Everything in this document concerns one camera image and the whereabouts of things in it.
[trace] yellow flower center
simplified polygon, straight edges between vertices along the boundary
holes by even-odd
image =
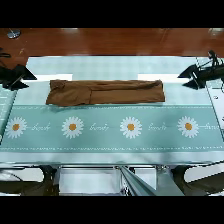
[[[14,124],[13,126],[12,126],[12,130],[13,131],[17,131],[19,129],[19,124]]]
[[[128,125],[128,130],[133,131],[135,129],[135,126],[133,124]]]
[[[74,130],[76,129],[76,124],[70,124],[70,125],[69,125],[69,129],[70,129],[71,131],[74,131]]]
[[[190,123],[186,123],[185,128],[190,131],[192,129],[192,125]]]

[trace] table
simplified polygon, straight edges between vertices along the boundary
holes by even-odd
[[[34,75],[73,74],[73,80],[136,80],[139,74],[179,74],[194,63],[196,63],[195,57],[63,56],[30,57],[27,68]],[[15,111],[23,113],[21,110],[24,107],[30,108],[31,114],[34,113],[33,109],[35,110],[35,108],[45,109],[48,107],[45,105],[45,101],[49,93],[49,82],[29,83],[29,86],[29,88],[17,92],[10,116],[12,116],[13,113],[17,113]],[[205,88],[195,92],[195,90],[183,88],[179,83],[165,83],[164,92],[166,102],[153,103],[150,104],[150,107],[162,111],[167,109],[171,114],[172,109],[178,109],[182,111],[181,113],[187,110],[200,110],[200,113],[195,116],[198,116],[198,119],[202,119],[203,125],[201,125],[201,127],[206,132],[205,140],[203,140],[203,138],[200,139],[200,146],[181,147],[177,145],[173,147],[166,146],[167,143],[164,142],[161,147],[157,147],[158,149],[155,147],[148,147],[146,149],[147,152],[144,152],[143,149],[140,149],[139,152],[133,152],[131,150],[130,152],[122,152],[122,149],[119,152],[112,152],[107,151],[108,148],[106,148],[106,152],[104,149],[103,153],[99,153],[98,151],[91,151],[90,147],[88,147],[89,151],[86,149],[85,152],[82,152],[81,149],[77,151],[75,146],[73,150],[75,149],[76,151],[72,152],[70,150],[66,151],[67,148],[64,149],[63,147],[58,147],[55,151],[54,148],[56,147],[48,148],[48,152],[45,150],[45,147],[39,147],[30,152],[32,149],[27,142],[32,141],[33,137],[27,137],[26,146],[17,147],[15,143],[13,143],[14,145],[12,144],[13,146],[10,146],[11,143],[9,139],[4,135],[1,144],[0,162],[32,164],[189,164],[210,163],[223,160],[223,139],[218,122],[215,119],[213,105],[207,89]],[[111,106],[117,110],[117,105],[110,105],[108,107]],[[136,105],[123,106],[138,110],[138,106]],[[140,106],[142,109],[144,107],[149,107],[148,104]],[[206,124],[206,118],[203,118],[203,114],[206,110],[208,111],[206,113],[208,113],[209,117],[212,117],[211,120],[213,124]]]

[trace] red-brown floor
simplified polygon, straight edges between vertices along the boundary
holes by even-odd
[[[12,58],[0,58],[9,68],[26,64],[29,56],[166,55],[224,57],[224,29],[216,28],[20,28],[9,39],[0,28],[0,47]]]

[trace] flower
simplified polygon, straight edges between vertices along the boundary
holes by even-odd
[[[66,135],[66,138],[70,137],[75,138],[82,134],[83,130],[83,122],[78,117],[69,117],[63,122],[62,131],[64,132],[63,135]]]
[[[8,138],[17,138],[18,136],[23,134],[23,131],[26,130],[26,121],[21,117],[15,117],[8,122],[6,126],[6,135]]]
[[[123,131],[123,135],[130,139],[139,136],[141,134],[140,130],[142,130],[140,121],[134,117],[126,117],[126,119],[123,119],[120,127],[120,131]]]
[[[194,136],[197,136],[198,132],[198,124],[194,120],[194,118],[190,117],[182,117],[177,127],[179,128],[179,131],[182,131],[182,135],[185,135],[185,137],[194,138]]]

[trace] brown pants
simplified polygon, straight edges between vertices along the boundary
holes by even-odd
[[[51,80],[46,104],[132,104],[164,102],[162,81],[65,81]]]

